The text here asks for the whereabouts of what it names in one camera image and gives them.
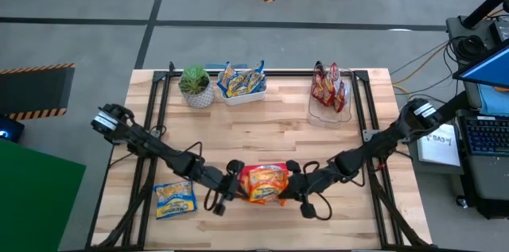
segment black cable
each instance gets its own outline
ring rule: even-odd
[[[458,95],[458,79],[456,79],[456,90],[454,91],[454,97]]]
[[[316,180],[315,182],[313,182],[309,187],[308,187],[308,190],[305,192],[304,194],[304,197],[305,197],[305,202],[306,203],[309,203],[309,200],[308,200],[308,196],[309,196],[309,192],[311,191],[311,188],[313,186],[315,186],[316,184],[318,184],[319,182],[321,182],[322,180],[324,180],[325,178],[327,178],[326,176],[323,176],[321,177],[320,179]],[[321,193],[317,192],[317,195],[324,200],[325,204],[327,204],[327,208],[328,208],[328,216],[327,217],[321,217],[321,216],[318,216],[318,214],[315,212],[315,217],[318,219],[318,220],[323,220],[323,221],[327,221],[329,219],[332,218],[332,206],[331,204],[329,203],[329,201],[321,195]]]
[[[447,53],[447,56],[454,62],[458,63],[458,60],[455,56],[451,54],[451,52],[454,52],[453,43],[450,41],[447,46],[445,47],[445,53]]]
[[[158,126],[158,125],[153,126],[153,127],[152,127],[152,129],[150,129],[150,130],[149,130],[149,132],[152,132],[152,130],[153,130],[153,129],[155,129],[155,128],[157,128],[157,127],[159,127],[159,126]],[[166,128],[166,126],[164,126],[164,125],[160,125],[160,127],[164,130],[164,131],[161,133],[161,136],[162,136],[162,135],[164,135],[164,134],[166,133],[166,131],[167,131],[168,129],[167,129],[167,128]],[[132,156],[133,154],[134,154],[134,153],[129,153],[129,154],[127,154],[127,155],[125,155],[125,156],[123,156],[123,157],[119,158],[118,160],[116,160],[116,161],[112,162],[110,165],[108,165],[108,168],[111,168],[114,164],[118,163],[119,161],[122,161],[123,159],[125,159],[125,158],[127,158],[127,157],[129,157],[129,156]]]
[[[412,61],[407,62],[406,64],[404,64],[403,66],[401,66],[400,68],[398,68],[398,69],[394,70],[393,72],[391,72],[391,73],[389,73],[389,74],[390,74],[390,75],[393,75],[393,74],[395,74],[396,72],[398,72],[398,71],[400,71],[400,70],[404,69],[404,68],[405,68],[405,67],[407,67],[408,65],[412,64],[413,62],[415,62],[415,61],[417,61],[417,60],[420,60],[422,57],[426,56],[428,53],[430,53],[430,52],[432,52],[433,50],[435,50],[435,49],[437,49],[437,48],[441,47],[441,46],[442,46],[445,42],[447,42],[447,41],[444,41],[444,42],[440,43],[439,45],[437,45],[437,46],[435,46],[434,48],[430,49],[429,51],[425,52],[424,54],[422,54],[422,55],[421,55],[421,56],[419,56],[418,58],[416,58],[416,59],[414,59],[414,60],[412,60]]]
[[[366,179],[364,178],[364,165],[360,168],[360,171],[362,172],[363,181],[361,183],[358,183],[356,180],[353,180],[353,178],[349,179],[348,181],[352,182],[356,186],[363,188],[366,185]]]
[[[207,192],[207,195],[205,196],[205,201],[204,201],[204,208],[206,211],[211,211],[212,209],[214,209],[214,207],[216,206],[217,204],[217,199],[219,198],[219,194],[218,192],[214,192],[214,200],[212,201],[212,204],[210,207],[207,207],[207,204],[208,204],[208,198],[210,197],[210,192],[212,190],[209,189],[208,192]]]
[[[461,60],[467,62],[477,61],[487,49],[480,37],[471,35],[469,37],[455,37],[450,41],[454,54]]]
[[[306,178],[306,180],[308,179],[308,177],[306,176],[306,169],[310,166],[310,165],[315,165],[315,169],[313,171],[316,171],[317,169],[320,168],[320,163],[318,161],[308,161],[307,163],[304,164],[304,166],[302,167],[302,171],[304,172],[304,176]]]
[[[401,154],[401,155],[403,155],[403,156],[405,156],[405,157],[408,157],[408,158],[409,158],[409,159],[411,159],[412,161],[414,160],[414,159],[412,158],[412,156],[410,156],[408,153],[404,153],[404,152],[402,152],[402,151],[398,151],[398,150],[395,150],[394,152],[395,152],[395,153],[399,153],[399,154]]]
[[[432,100],[435,100],[435,101],[440,102],[440,103],[443,103],[443,104],[446,104],[446,103],[447,103],[447,102],[446,102],[446,101],[444,101],[444,100],[440,100],[440,99],[438,99],[438,98],[435,98],[435,97],[433,97],[433,96],[430,96],[430,95],[427,95],[427,94],[424,94],[424,93],[417,93],[417,94],[414,94],[414,95],[410,96],[410,100],[411,100],[413,97],[415,97],[415,96],[425,96],[425,97],[428,97],[428,98],[430,98],[430,99],[432,99]]]
[[[158,127],[161,127],[161,137],[166,134],[166,131],[168,130],[168,128],[166,128],[165,125],[156,125],[156,126],[153,126],[152,128],[150,128],[149,132],[152,132],[153,129],[156,129]]]
[[[115,160],[114,162],[112,162],[110,165],[108,165],[108,168],[111,168],[114,164],[118,163],[119,161],[125,159],[126,157],[130,157],[131,155],[133,155],[134,153],[128,153],[127,155],[119,158],[118,160]]]
[[[444,63],[445,63],[445,66],[447,66],[447,69],[449,70],[450,75],[452,75],[453,74],[453,70],[451,69],[451,67],[447,63],[447,59],[445,58],[445,52],[447,51],[446,49],[447,49],[447,46],[445,47],[445,50],[442,52],[443,58],[444,58]]]

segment orange snack bag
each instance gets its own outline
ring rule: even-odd
[[[250,165],[240,173],[240,185],[247,192],[247,201],[254,204],[277,202],[284,206],[285,201],[278,195],[288,185],[288,170],[285,164]]]

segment succulent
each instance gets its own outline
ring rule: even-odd
[[[178,87],[183,93],[196,95],[208,86],[208,73],[203,66],[197,65],[184,69]]]

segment blue device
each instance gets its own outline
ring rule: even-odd
[[[462,68],[453,75],[453,78],[509,88],[509,46],[490,51],[487,57]]]

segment red snack bag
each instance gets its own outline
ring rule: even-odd
[[[286,164],[248,165],[239,174],[242,189],[247,192],[248,202],[266,204],[277,202],[285,205],[278,195],[288,185],[288,169]]]
[[[334,98],[340,89],[340,70],[335,63],[332,64],[331,69],[328,71],[325,77],[325,95],[324,102],[325,106],[331,106],[334,103]]]
[[[340,89],[338,90],[336,96],[334,96],[334,109],[337,113],[341,112],[344,107],[344,97],[345,96],[345,88],[344,82],[340,81]]]
[[[314,80],[313,80],[313,90],[311,91],[311,96],[321,103],[324,102],[324,77],[320,75],[318,72],[315,72]]]

